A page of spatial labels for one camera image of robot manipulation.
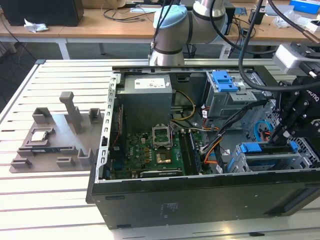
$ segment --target sticker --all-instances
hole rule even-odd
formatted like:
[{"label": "sticker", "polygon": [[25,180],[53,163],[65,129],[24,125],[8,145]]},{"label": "sticker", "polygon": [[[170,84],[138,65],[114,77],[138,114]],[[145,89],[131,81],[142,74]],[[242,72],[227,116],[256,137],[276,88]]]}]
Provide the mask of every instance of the sticker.
[{"label": "sticker", "polygon": [[178,202],[173,203],[163,203],[160,207],[160,218],[161,219],[168,219],[170,216],[176,215],[179,207]]},{"label": "sticker", "polygon": [[233,83],[235,86],[245,86],[242,81],[237,81]]},{"label": "sticker", "polygon": [[165,89],[164,78],[138,78],[134,80],[135,89]]},{"label": "sticker", "polygon": [[223,150],[223,153],[222,153],[221,155],[222,155],[222,156],[230,155],[230,149]]},{"label": "sticker", "polygon": [[218,173],[222,174],[223,173],[223,170],[222,168],[217,164],[216,165],[216,170],[218,171]]},{"label": "sticker", "polygon": [[45,153],[46,150],[43,150],[43,149],[34,149],[34,150],[31,150],[33,153]]},{"label": "sticker", "polygon": [[202,110],[202,116],[207,119],[208,118],[208,112],[207,110]]}]

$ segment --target computer tower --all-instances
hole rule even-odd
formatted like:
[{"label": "computer tower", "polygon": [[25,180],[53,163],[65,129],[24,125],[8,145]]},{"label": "computer tower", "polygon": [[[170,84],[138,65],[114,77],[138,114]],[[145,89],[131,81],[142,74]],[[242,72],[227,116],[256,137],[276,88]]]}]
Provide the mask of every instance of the computer tower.
[{"label": "computer tower", "polygon": [[76,27],[84,15],[81,0],[0,0],[11,26],[31,23]]},{"label": "computer tower", "polygon": [[[221,68],[119,66],[113,71],[101,147],[92,163],[86,197],[87,203],[96,204],[110,230],[290,216],[320,196],[319,149],[310,139],[292,136],[289,145],[270,150],[264,133],[270,133],[269,125],[277,125],[275,98],[246,87],[236,63]],[[246,66],[245,71],[256,83],[277,84],[264,66]],[[214,81],[218,75],[219,86]],[[232,83],[224,85],[227,78]],[[206,85],[199,89],[203,82]],[[227,91],[232,84],[237,90]],[[149,102],[141,103],[149,92]],[[192,110],[202,106],[195,104],[197,96],[204,100],[205,111],[210,106],[206,113]],[[182,101],[187,98],[190,103]],[[225,131],[219,152],[203,153],[211,148],[217,130],[196,126],[223,128],[227,118],[234,119],[241,109],[261,101],[265,105],[249,107]],[[141,116],[137,120],[126,111]],[[163,124],[165,111],[172,117]],[[183,119],[189,115],[186,111],[192,115],[190,125]],[[159,124],[135,131],[146,127],[158,112]],[[122,118],[126,123],[119,124]],[[126,129],[128,123],[135,126]],[[263,153],[257,146],[268,150]],[[209,163],[205,155],[211,158]]]}]

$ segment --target workbench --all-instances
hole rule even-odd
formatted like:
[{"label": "workbench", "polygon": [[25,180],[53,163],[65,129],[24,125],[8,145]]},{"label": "workbench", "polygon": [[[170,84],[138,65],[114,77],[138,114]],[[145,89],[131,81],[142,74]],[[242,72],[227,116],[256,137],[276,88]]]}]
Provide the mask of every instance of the workbench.
[{"label": "workbench", "polygon": [[[275,4],[287,4],[289,1],[274,1]],[[247,9],[248,16],[240,16],[239,18],[248,21],[250,9],[253,3],[233,3],[235,7],[243,7]],[[141,13],[124,13],[116,14],[116,18],[126,18],[139,15]],[[49,26],[48,31],[32,33],[27,31],[23,26],[10,26],[5,21],[8,29],[13,33],[20,42],[34,43],[56,43],[59,45],[62,58],[70,59],[68,53],[68,43],[98,43],[100,53],[104,54],[105,49],[103,43],[132,43],[132,44],[150,44],[154,35],[154,28],[151,21],[145,16],[145,21],[123,23],[107,19],[103,16],[101,9],[85,9],[84,15],[76,27],[67,26]],[[151,20],[154,19],[153,14],[149,15]],[[280,43],[290,43],[292,41],[308,41],[302,33],[293,27],[276,28],[272,23],[275,17],[264,16],[261,25],[255,25],[256,34],[251,38],[249,45],[255,46],[278,46]],[[232,24],[230,33],[227,38],[234,43],[238,39],[238,28]],[[0,41],[16,42],[9,32],[0,23]],[[212,42],[212,44],[223,45],[220,52],[220,59],[227,59],[229,56],[230,45],[223,40]]]},{"label": "workbench", "polygon": [[[10,173],[37,107],[67,113],[62,91],[73,91],[82,113],[104,111],[112,66],[145,66],[147,60],[47,60],[36,64],[0,114],[0,239],[217,239],[307,240],[320,236],[320,199],[288,217],[210,222],[110,231],[98,208],[86,204],[89,171]],[[187,65],[237,66],[237,59],[192,59]],[[271,60],[248,59],[244,66],[265,66],[277,80],[293,80]]]}]

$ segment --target metal slotted table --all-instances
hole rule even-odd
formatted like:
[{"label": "metal slotted table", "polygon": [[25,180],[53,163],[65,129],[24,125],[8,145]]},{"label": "metal slotted table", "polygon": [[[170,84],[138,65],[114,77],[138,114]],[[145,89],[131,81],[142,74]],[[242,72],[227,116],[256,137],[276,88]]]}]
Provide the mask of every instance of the metal slotted table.
[{"label": "metal slotted table", "polygon": [[[193,59],[188,65],[236,65],[236,59]],[[278,81],[293,80],[271,60],[245,60],[264,65]],[[301,240],[320,237],[320,199],[289,217],[259,218],[110,231],[98,208],[85,201],[89,171],[10,173],[33,123],[32,112],[48,107],[66,113],[62,91],[73,91],[82,113],[104,111],[112,66],[147,65],[146,60],[47,60],[36,64],[0,114],[0,239],[255,239]]]}]

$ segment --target white paper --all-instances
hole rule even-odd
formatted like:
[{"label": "white paper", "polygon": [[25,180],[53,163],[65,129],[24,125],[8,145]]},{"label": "white paper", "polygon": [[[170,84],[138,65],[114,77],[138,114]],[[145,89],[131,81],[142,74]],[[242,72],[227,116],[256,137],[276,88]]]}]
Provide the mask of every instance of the white paper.
[{"label": "white paper", "polygon": [[320,32],[320,26],[313,24],[312,22],[308,22],[306,25],[307,30],[309,32],[315,33],[315,32]]},{"label": "white paper", "polygon": [[33,23],[33,22],[29,22],[26,19],[24,19],[25,25],[24,27],[32,33],[36,33],[36,32],[42,32],[42,31],[46,31],[49,28],[47,28],[47,25],[45,25],[44,23]]},{"label": "white paper", "polygon": [[308,25],[308,23],[310,23],[312,20],[314,20],[314,19],[310,19],[310,18],[307,18],[307,17],[299,17],[297,20],[296,20],[296,24],[298,24],[298,25],[300,25],[300,26],[303,26],[303,27],[305,27],[305,26],[307,26]]},{"label": "white paper", "polygon": [[135,89],[165,89],[164,78],[138,78],[134,80]]}]

